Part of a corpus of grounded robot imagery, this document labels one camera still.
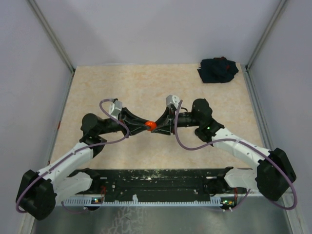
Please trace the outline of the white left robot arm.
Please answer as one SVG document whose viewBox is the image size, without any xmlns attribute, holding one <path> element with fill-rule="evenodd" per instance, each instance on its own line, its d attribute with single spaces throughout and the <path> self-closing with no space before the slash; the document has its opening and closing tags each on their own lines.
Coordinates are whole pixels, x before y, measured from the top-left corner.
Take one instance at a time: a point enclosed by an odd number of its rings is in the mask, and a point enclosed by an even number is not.
<svg viewBox="0 0 312 234">
<path fill-rule="evenodd" d="M 82 119 L 82 138 L 69 152 L 38 171 L 24 173 L 16 197 L 17 212 L 43 220 L 69 197 L 85 191 L 98 192 L 101 181 L 95 171 L 86 168 L 76 175 L 71 173 L 110 144 L 102 135 L 121 131 L 121 140 L 125 140 L 157 126 L 153 121 L 133 115 L 127 108 L 111 107 L 107 116 L 101 119 L 95 114 L 86 114 Z"/>
</svg>

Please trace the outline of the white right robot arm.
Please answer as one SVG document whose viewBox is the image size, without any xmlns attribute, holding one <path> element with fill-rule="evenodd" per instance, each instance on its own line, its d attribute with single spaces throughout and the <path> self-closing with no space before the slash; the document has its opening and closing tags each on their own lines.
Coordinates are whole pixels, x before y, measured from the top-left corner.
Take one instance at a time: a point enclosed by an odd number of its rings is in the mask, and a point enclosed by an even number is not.
<svg viewBox="0 0 312 234">
<path fill-rule="evenodd" d="M 190 112 L 180 112 L 182 101 L 177 96 L 169 95 L 166 105 L 164 114 L 151 128 L 152 133 L 176 135 L 179 127 L 195 127 L 195 135 L 206 146 L 224 150 L 249 165 L 249 169 L 225 169 L 217 184 L 220 191 L 258 190 L 276 202 L 288 189 L 293 189 L 296 174 L 282 149 L 262 148 L 236 136 L 212 117 L 213 111 L 204 98 L 196 99 Z"/>
</svg>

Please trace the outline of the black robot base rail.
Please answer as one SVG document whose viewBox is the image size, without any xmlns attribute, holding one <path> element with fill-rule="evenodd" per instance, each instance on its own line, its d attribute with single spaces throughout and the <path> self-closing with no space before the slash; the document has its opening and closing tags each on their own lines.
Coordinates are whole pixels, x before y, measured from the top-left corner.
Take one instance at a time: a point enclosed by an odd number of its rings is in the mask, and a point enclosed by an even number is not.
<svg viewBox="0 0 312 234">
<path fill-rule="evenodd" d="M 230 188 L 225 169 L 102 169 L 90 170 L 91 187 L 78 195 L 98 195 L 104 202 L 148 203 L 210 202 L 217 194 L 238 195 Z"/>
</svg>

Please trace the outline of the orange earbud charging case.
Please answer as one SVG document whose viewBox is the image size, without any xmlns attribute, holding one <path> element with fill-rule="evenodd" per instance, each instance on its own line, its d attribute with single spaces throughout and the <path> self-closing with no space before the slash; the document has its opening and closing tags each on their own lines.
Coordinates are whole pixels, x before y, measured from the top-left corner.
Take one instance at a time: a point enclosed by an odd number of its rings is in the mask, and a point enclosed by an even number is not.
<svg viewBox="0 0 312 234">
<path fill-rule="evenodd" d="M 155 129 L 157 127 L 157 124 L 153 121 L 147 121 L 145 122 L 145 125 L 148 127 L 148 131 L 152 131 L 153 129 Z"/>
</svg>

